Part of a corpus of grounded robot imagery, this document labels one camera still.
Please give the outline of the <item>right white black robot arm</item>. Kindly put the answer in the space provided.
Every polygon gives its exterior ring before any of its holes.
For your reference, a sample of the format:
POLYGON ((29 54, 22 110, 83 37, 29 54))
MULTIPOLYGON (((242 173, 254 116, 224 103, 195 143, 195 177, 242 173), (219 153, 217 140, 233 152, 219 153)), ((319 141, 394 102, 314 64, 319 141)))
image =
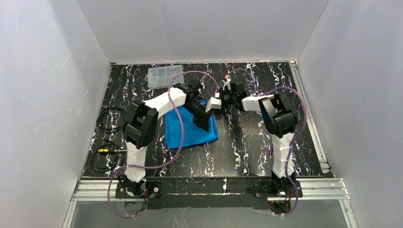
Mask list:
POLYGON ((223 105, 233 105, 243 112, 259 112, 264 125, 272 137, 274 163, 272 171, 279 178, 286 178, 293 173, 289 161, 291 140, 298 123, 297 113, 286 93, 251 96, 247 94, 241 80, 222 79, 220 99, 223 105))

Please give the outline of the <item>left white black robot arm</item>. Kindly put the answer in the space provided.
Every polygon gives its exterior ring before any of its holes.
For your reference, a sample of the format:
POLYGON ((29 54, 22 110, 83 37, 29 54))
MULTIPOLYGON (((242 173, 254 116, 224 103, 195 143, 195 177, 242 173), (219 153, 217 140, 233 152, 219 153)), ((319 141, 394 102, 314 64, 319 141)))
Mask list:
POLYGON ((158 120, 173 110, 184 107, 193 115, 192 124, 205 132, 210 130, 211 105, 200 104, 203 85, 192 81, 190 85, 177 83, 167 92, 150 100, 136 100, 129 107, 128 121, 123 127, 127 147, 125 175, 135 183, 145 178, 145 156, 147 146, 153 141, 158 120))

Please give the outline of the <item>blue cloth napkin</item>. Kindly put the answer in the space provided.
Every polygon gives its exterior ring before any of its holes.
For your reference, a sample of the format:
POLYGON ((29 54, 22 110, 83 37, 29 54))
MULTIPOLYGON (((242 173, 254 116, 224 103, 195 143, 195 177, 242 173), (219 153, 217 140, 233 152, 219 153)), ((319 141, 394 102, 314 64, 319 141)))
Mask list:
MULTIPOLYGON (((218 127, 215 117, 210 117, 210 130, 208 132, 196 127, 193 122, 193 115, 184 107, 177 108, 184 126, 184 142, 183 147, 191 147, 203 143, 211 143, 218 139, 218 127)), ((165 144, 169 149, 178 149, 181 142, 181 126, 179 118, 174 110, 169 111, 165 117, 165 144)))

